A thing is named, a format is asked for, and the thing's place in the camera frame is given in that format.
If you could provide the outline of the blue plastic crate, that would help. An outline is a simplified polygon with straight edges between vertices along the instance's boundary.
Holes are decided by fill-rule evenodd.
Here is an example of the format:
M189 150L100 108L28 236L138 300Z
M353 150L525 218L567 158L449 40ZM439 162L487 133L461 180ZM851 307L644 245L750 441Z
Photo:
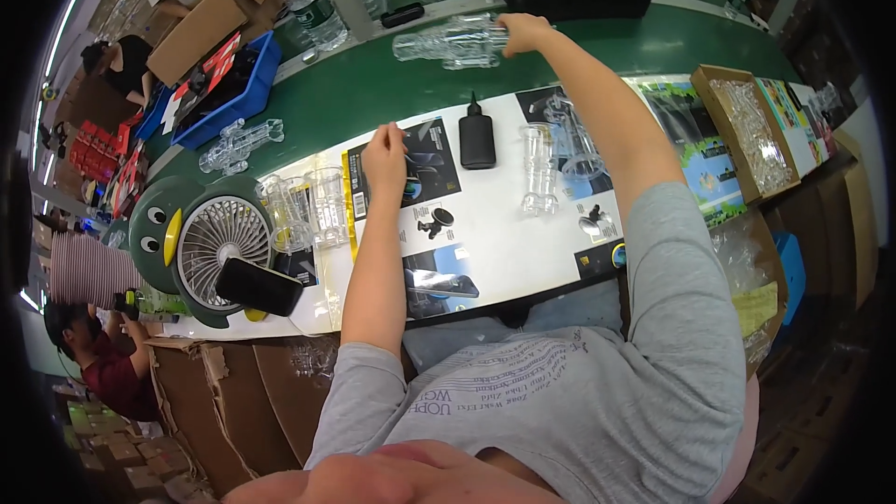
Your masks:
M788 284L787 312L781 324L783 328L787 328L796 316L805 295L805 265L798 238L795 234L787 231L773 231L771 237L775 242Z

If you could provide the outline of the clear water bottle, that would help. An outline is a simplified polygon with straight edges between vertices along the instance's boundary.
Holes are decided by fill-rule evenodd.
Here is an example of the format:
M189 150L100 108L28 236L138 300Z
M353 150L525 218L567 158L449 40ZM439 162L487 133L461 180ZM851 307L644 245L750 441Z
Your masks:
M349 30L330 0L284 1L318 50L334 50L348 39Z

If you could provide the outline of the person's body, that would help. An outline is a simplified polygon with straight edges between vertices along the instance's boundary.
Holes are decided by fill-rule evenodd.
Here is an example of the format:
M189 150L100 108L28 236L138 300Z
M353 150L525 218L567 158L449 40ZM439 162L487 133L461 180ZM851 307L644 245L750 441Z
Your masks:
M726 277L689 188L654 185L625 229L628 338L565 327L471 345L411 383L344 343L302 472L226 504L710 504L751 460L758 400Z

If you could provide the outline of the stack of pink paper cups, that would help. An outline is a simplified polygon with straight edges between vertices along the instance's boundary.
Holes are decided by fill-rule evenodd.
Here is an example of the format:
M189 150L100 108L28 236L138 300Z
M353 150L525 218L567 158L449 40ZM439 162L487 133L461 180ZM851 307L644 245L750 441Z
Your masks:
M112 310L116 294L142 285L129 252L85 234L55 233L50 252L49 298L55 303Z

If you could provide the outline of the cartoon printed packaging sheet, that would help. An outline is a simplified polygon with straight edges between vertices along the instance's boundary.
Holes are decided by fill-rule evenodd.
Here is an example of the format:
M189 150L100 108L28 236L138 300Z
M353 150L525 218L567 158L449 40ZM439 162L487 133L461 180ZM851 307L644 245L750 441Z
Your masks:
M747 210L720 131L687 74L624 77L669 142L708 228Z

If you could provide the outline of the heap of small cartons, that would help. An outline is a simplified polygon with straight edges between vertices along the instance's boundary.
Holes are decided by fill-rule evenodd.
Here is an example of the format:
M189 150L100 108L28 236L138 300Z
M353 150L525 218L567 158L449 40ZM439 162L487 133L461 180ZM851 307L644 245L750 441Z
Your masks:
M55 392L66 444L108 504L218 504L181 445L156 423L132 422L86 393Z

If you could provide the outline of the stack of brown cartons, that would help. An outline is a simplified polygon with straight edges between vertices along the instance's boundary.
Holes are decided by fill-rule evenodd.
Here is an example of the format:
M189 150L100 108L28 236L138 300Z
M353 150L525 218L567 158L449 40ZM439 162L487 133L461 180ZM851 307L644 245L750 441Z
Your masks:
M732 504L798 504L846 423L869 358L835 343L760 369L756 446Z

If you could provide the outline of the plastic bag of clear parts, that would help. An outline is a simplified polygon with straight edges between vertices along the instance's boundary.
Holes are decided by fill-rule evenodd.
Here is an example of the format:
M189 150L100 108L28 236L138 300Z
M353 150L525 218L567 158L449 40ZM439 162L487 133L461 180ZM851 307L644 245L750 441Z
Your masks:
M778 313L759 331L742 338L746 376L750 378L756 375L768 356L787 312L787 280L771 232L757 208L750 208L745 214L712 228L711 241L728 281L731 298L770 282L778 283Z

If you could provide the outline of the long clear plastic part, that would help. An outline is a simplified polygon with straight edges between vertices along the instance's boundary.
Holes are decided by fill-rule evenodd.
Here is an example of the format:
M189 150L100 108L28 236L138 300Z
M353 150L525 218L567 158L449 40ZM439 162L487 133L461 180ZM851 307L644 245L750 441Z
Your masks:
M499 32L495 14L458 15L439 26L398 35L392 52L399 62L439 61L446 70L492 69L503 58Z

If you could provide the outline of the white printed packaging sheet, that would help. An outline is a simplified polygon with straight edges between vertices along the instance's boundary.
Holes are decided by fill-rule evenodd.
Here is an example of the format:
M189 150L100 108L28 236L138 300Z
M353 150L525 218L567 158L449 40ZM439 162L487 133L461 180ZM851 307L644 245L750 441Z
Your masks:
M426 120L444 121L462 192L445 198L455 201L456 241L427 252L404 256L409 268L409 319L467 319L498 313L500 304L534 303L538 294L549 298L566 286L585 286L616 273L621 261L623 229L612 185L606 181L577 182L558 172L553 216L534 217L521 209L525 192L519 130L546 122L546 99L561 93L558 86L500 95L478 103L492 118L497 165L471 171L461 167L458 121L467 107L456 105L399 122L406 129ZM283 178L305 177L326 165L342 166L342 153L367 144L372 132L336 147L276 168ZM163 336L236 341L280 336L319 336L342 329L342 313L354 259L349 242L315 250L315 273L289 317L248 319L243 311L230 316L227 329L211 329L194 318L166 324Z

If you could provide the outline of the green penguin desk fan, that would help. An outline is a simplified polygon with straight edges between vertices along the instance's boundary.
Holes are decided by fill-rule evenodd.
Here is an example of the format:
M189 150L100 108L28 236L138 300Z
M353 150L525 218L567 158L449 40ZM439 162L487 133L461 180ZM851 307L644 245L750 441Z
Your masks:
M151 184L129 219L131 258L141 278L184 302L187 313L208 328L227 329L230 316L250 308L215 293L226 260L238 257L275 270L273 226L259 191L259 182L244 174L207 185L183 176Z

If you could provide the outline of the blue plastic bin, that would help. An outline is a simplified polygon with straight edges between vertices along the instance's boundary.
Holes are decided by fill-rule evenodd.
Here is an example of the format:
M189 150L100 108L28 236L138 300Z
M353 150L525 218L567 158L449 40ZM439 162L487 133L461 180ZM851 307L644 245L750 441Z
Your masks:
M212 102L197 102L185 122L178 122L170 143L187 150L196 150L210 140L218 139L222 129L237 119L251 119L267 105L282 51L274 32L260 35L240 49L223 82L211 90ZM218 93L224 86L225 92Z

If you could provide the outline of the person's left hand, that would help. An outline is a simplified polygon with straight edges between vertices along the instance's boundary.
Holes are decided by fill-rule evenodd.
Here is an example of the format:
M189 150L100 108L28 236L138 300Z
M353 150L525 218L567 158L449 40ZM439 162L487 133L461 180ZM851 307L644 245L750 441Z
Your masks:
M375 202L400 204L407 182L405 154L375 153L375 133L362 153L364 176Z

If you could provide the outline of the yellow-edged printed packaging sheet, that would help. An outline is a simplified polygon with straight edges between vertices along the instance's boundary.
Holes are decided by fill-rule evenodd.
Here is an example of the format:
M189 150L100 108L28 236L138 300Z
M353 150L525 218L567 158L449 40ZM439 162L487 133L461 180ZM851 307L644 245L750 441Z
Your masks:
M458 168L441 117L403 130L406 184L399 211L399 241L404 256L431 251L456 241L455 201L460 194ZM343 188L352 257L363 236L370 210L371 190L362 154L366 144L342 153Z

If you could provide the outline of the open brown cardboard box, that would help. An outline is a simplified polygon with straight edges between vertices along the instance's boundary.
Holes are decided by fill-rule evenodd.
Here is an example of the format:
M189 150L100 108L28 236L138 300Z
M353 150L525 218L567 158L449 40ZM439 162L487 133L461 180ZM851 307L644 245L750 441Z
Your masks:
M283 0L200 0L155 46L147 67L173 87L236 31L248 42L272 30L282 7Z

